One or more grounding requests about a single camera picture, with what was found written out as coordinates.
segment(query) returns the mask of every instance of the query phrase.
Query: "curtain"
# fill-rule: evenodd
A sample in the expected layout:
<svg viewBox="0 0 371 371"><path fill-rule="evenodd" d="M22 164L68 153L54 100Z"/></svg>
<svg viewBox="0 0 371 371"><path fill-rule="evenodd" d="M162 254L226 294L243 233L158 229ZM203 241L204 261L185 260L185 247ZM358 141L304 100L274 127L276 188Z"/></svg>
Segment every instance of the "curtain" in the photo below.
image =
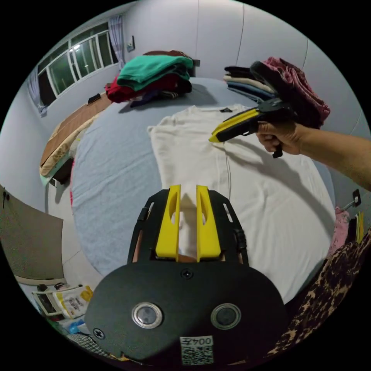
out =
<svg viewBox="0 0 371 371"><path fill-rule="evenodd" d="M121 69L125 64L123 18L121 15L116 15L108 20L108 32L113 50L116 54L117 60L119 61L119 67Z"/></svg>
<svg viewBox="0 0 371 371"><path fill-rule="evenodd" d="M31 74L28 76L28 91L30 93L31 99L34 102L37 110L41 117L46 116L47 106L43 105L40 98L40 87L39 87L39 77L37 75L38 66L36 66Z"/></svg>

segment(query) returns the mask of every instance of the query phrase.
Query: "stack of folded clothes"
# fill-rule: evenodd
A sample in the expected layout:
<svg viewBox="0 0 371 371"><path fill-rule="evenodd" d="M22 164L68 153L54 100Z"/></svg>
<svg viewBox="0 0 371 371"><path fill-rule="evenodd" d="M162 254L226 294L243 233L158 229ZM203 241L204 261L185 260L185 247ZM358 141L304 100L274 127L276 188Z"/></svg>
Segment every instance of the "stack of folded clothes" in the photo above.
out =
<svg viewBox="0 0 371 371"><path fill-rule="evenodd" d="M154 99L174 99L192 91L188 70L193 61L180 51L152 51L125 64L106 85L108 99L142 106Z"/></svg>
<svg viewBox="0 0 371 371"><path fill-rule="evenodd" d="M229 90L243 94L258 104L275 97L273 90L258 81L249 68L230 66L224 70L226 74L223 80L227 82Z"/></svg>

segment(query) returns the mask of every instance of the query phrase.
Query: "screw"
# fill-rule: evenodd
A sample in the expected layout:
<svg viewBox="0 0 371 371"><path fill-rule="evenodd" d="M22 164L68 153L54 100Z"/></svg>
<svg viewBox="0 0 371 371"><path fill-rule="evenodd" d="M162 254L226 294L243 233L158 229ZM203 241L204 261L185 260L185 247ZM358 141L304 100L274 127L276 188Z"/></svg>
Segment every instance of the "screw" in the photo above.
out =
<svg viewBox="0 0 371 371"><path fill-rule="evenodd" d="M185 268L181 271L180 276L185 279L191 279L193 277L193 272L190 269Z"/></svg>
<svg viewBox="0 0 371 371"><path fill-rule="evenodd" d="M98 328L95 328L93 330L93 334L95 335L95 337L97 337L98 339L100 340L103 340L106 336L104 335L104 332Z"/></svg>

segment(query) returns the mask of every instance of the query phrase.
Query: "pink clothing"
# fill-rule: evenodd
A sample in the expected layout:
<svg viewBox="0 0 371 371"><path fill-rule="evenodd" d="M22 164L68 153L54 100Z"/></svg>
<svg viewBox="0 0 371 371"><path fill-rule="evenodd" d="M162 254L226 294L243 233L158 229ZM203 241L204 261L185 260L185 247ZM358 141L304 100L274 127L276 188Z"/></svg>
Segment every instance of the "pink clothing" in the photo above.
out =
<svg viewBox="0 0 371 371"><path fill-rule="evenodd" d="M320 115L321 123L325 121L330 114L330 108L312 90L300 68L284 61L282 58L275 57L269 57L263 63L272 71L277 71L286 84L294 88L307 102L314 106Z"/></svg>
<svg viewBox="0 0 371 371"><path fill-rule="evenodd" d="M348 236L349 213L347 211L341 211L340 208L336 207L335 214L335 229L327 257L331 256L337 249L344 246L345 240Z"/></svg>

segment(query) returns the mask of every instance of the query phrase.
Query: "window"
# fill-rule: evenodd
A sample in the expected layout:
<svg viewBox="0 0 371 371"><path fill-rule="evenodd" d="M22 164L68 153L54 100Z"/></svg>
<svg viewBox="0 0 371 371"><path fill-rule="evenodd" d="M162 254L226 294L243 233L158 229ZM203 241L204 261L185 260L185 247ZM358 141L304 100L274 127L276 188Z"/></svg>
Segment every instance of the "window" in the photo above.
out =
<svg viewBox="0 0 371 371"><path fill-rule="evenodd" d="M50 105L58 95L80 79L117 62L109 39L108 23L81 32L39 64L41 101Z"/></svg>

